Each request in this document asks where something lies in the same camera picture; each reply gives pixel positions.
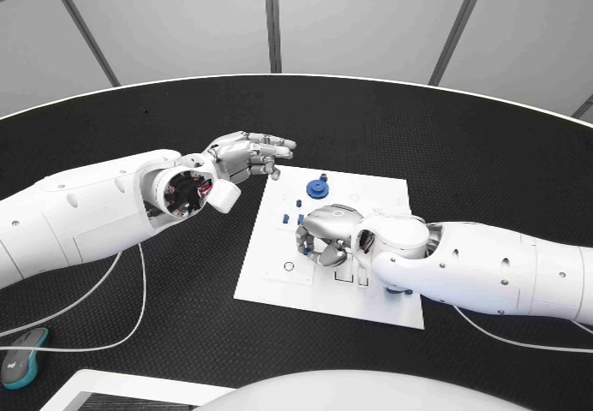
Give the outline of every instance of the white platform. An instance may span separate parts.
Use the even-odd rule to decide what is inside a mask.
[[[349,257],[337,269],[316,265],[297,252],[296,243],[298,214],[306,216],[322,206],[342,204],[355,209],[372,207],[410,214],[405,180],[297,167],[278,168],[280,180],[268,179],[265,184],[235,298],[424,329],[418,294],[389,294],[372,276],[368,276],[366,285],[366,279],[352,273]],[[327,175],[330,193],[324,199],[314,200],[306,194],[306,184],[319,179],[322,173]],[[283,223],[284,214],[288,215],[287,224]],[[293,270],[287,271],[285,267],[291,266]]]

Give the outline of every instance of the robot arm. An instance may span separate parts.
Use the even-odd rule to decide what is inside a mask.
[[[63,171],[0,201],[0,288],[125,250],[209,203],[229,212],[249,175],[278,180],[274,158],[296,143],[219,137],[202,153],[157,150]]]
[[[313,239],[329,244],[322,253]],[[388,289],[498,315],[536,315],[593,325],[593,248],[567,246],[477,223],[363,215],[343,205],[311,212],[298,250],[322,265],[353,260]]]

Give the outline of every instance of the hole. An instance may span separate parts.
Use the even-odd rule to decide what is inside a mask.
[[[76,208],[76,207],[78,207],[78,199],[76,199],[76,196],[75,196],[72,193],[69,193],[69,194],[65,196],[65,199],[68,200],[68,203],[70,204],[70,206],[72,206],[73,208]]]
[[[118,178],[115,179],[115,187],[122,194],[125,192],[125,186],[124,186],[124,182]]]

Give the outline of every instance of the round table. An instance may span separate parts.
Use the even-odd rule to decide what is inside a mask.
[[[0,198],[85,164],[160,148],[200,152],[236,130],[296,140],[284,164],[407,179],[411,210],[427,222],[474,221],[593,247],[593,128],[502,100],[392,81],[216,76],[26,110],[0,121]],[[233,300],[264,184],[255,177],[241,184],[228,215],[208,208],[145,241],[148,301],[135,335],[105,351],[50,354],[33,384],[0,390],[3,410],[39,409],[82,368],[233,388],[293,372],[365,369],[440,379],[535,410],[590,409],[593,356],[495,341],[447,305],[423,299],[418,331]],[[109,264],[50,271],[0,290],[1,330],[65,307]],[[47,324],[50,345],[112,343],[140,305],[132,248],[95,294]],[[470,317],[525,343],[593,347],[565,320]]]

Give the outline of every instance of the cable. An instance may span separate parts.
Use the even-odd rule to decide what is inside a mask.
[[[588,334],[593,334],[593,330],[590,330],[583,324],[577,323],[575,321],[571,321],[571,323],[580,327]]]
[[[570,347],[548,347],[545,345],[535,345],[535,344],[525,344],[524,342],[516,342],[512,340],[506,340],[506,338],[502,338],[499,336],[496,336],[495,334],[490,334],[486,330],[483,330],[474,323],[473,321],[467,318],[466,314],[460,311],[460,309],[453,306],[453,308],[457,310],[457,313],[460,314],[460,316],[467,320],[467,322],[489,336],[492,337],[495,340],[502,341],[503,343],[512,344],[512,345],[518,345],[519,347],[525,347],[525,348],[536,348],[536,349],[547,349],[549,351],[562,351],[567,353],[584,353],[584,354],[593,354],[593,349],[586,349],[586,348],[570,348]]]
[[[49,321],[50,319],[57,317],[57,315],[62,315],[66,311],[69,311],[72,308],[75,308],[82,303],[82,301],[86,299],[86,297],[92,294],[92,292],[99,287],[102,282],[107,280],[107,277],[108,277],[108,275],[111,274],[111,271],[115,268],[117,261],[120,260],[120,257],[121,257],[121,253],[115,256],[114,262],[112,262],[111,266],[108,267],[107,273],[104,274],[102,278],[98,280],[98,283],[95,284],[95,286],[89,289],[86,294],[62,311],[57,311],[55,314],[49,315],[49,317],[44,317],[39,321],[34,321],[34,323],[26,324],[21,327],[17,327],[17,328],[14,328],[8,331],[0,332],[0,337],[10,336],[10,334],[13,334],[14,332],[27,330],[27,328],[34,327],[36,325],[44,323],[46,321]]]
[[[140,316],[138,316],[138,320],[135,322],[135,326],[132,327],[132,330],[130,331],[130,334],[127,335],[127,337],[120,340],[118,342],[115,342],[114,344],[105,345],[104,347],[91,347],[91,348],[46,348],[46,347],[14,347],[14,346],[8,346],[8,347],[0,347],[1,351],[6,350],[26,350],[26,351],[49,351],[52,353],[85,353],[89,351],[99,351],[101,349],[108,349],[112,347],[117,347],[120,344],[122,344],[130,337],[132,336],[135,330],[138,329],[140,326],[140,322],[141,322],[141,317],[144,315],[144,308],[145,308],[145,264],[144,264],[144,254],[141,252],[141,244],[138,244],[138,248],[140,248],[140,258],[141,258],[141,311],[140,311]],[[111,268],[108,269],[107,274],[111,272],[114,266],[115,266],[115,262],[120,258],[120,254],[115,257],[115,261],[114,264],[111,265]],[[99,283],[102,282],[102,280],[105,279],[107,275],[104,276],[104,278],[101,278],[98,284],[95,285],[95,287],[92,289],[96,288],[96,286],[99,285]]]

